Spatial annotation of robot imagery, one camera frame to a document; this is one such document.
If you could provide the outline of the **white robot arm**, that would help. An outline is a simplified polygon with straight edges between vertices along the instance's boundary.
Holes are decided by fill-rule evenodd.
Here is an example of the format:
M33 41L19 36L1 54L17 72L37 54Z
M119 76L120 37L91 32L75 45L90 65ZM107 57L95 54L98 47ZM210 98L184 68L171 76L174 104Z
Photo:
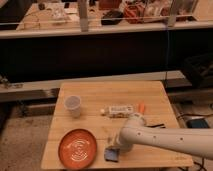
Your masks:
M131 114L115 136L111 147L129 152L148 145L213 160L213 129L150 128L140 113Z

